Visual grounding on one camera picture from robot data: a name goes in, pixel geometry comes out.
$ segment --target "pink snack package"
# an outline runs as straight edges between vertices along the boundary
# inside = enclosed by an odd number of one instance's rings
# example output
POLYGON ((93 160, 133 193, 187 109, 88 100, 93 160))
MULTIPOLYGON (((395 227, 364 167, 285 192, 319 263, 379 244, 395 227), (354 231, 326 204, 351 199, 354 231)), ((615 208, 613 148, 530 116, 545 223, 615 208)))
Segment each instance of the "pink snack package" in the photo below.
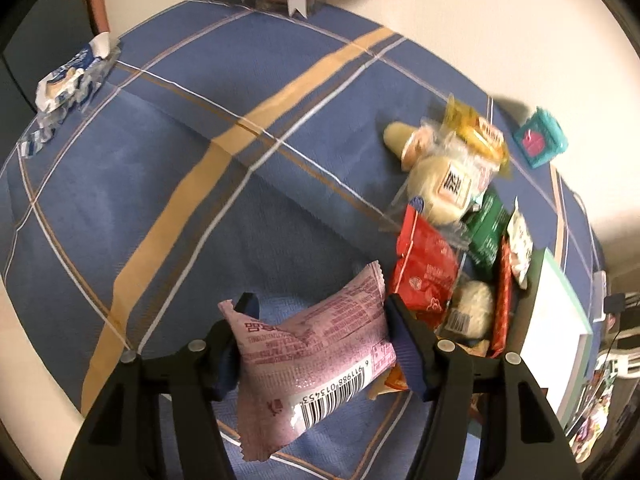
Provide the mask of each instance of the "pink snack package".
POLYGON ((267 460, 347 402, 396 360, 385 282, 368 264, 340 292, 271 326, 218 306, 242 357, 238 433, 244 459, 267 460))

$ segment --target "green wrapper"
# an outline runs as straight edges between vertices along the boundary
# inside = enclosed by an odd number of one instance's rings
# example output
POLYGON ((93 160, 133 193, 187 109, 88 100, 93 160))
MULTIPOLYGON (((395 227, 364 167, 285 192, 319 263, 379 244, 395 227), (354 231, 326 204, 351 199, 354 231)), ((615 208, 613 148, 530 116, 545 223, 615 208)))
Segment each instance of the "green wrapper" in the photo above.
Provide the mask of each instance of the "green wrapper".
POLYGON ((493 187, 487 189, 480 211, 465 219, 470 239, 468 254, 476 269, 485 277, 493 275, 500 239, 507 228, 510 215, 493 187))

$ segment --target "blue tablecloth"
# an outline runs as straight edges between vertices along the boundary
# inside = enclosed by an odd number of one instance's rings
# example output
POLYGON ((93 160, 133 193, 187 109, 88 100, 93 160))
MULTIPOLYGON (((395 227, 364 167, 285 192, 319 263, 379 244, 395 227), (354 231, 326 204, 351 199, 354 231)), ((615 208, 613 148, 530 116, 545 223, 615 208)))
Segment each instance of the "blue tablecloth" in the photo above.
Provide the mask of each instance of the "blue tablecloth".
MULTIPOLYGON (((441 120, 453 92, 505 133, 517 127, 385 27, 331 6, 296 20, 238 3, 189 0, 124 35, 89 108, 36 156, 14 151, 2 168, 2 278, 83 413, 125 346, 174 352, 221 319, 221 300, 255 292, 278 323, 371 260, 388 278, 396 238, 381 227, 405 179, 382 143, 389 122, 441 120)), ((508 207, 519 197, 535 244, 587 309, 604 264, 587 219, 555 169, 529 168, 508 137, 514 175, 498 192, 508 207)), ((214 408, 239 479, 403 478, 430 408, 408 392, 361 393, 261 464, 241 460, 235 399, 214 408)), ((477 453, 470 436, 461 478, 473 477, 477 453)))

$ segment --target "white floor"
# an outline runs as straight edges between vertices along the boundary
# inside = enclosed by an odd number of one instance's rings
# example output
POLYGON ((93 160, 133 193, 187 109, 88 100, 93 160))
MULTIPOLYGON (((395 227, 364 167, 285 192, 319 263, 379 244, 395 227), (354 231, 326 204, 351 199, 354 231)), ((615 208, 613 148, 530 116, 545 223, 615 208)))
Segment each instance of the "white floor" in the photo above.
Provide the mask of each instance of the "white floor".
MULTIPOLYGON (((107 0, 121 34, 180 0, 107 0)), ((633 232, 640 196, 640 60, 600 0, 333 0, 417 41, 495 97, 540 105, 570 141, 556 165, 598 234, 633 232)), ((622 264, 640 241, 609 255, 622 264)), ((60 477, 81 417, 46 371, 0 287, 0 418, 43 480, 60 477)))

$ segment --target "red wrapper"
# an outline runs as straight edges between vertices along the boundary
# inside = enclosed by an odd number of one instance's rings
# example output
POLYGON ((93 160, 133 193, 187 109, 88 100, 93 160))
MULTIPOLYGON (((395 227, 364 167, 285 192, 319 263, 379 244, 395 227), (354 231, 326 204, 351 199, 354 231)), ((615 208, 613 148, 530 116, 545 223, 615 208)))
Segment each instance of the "red wrapper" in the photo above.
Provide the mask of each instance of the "red wrapper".
POLYGON ((491 339, 492 358, 504 352, 509 331, 511 306, 511 248, 506 236, 500 242, 500 267, 498 269, 498 298, 495 306, 494 336, 491 339))
POLYGON ((409 310, 416 311, 417 319, 438 326, 456 284, 456 255, 410 205, 404 214, 396 253, 398 262, 390 291, 399 294, 409 310))

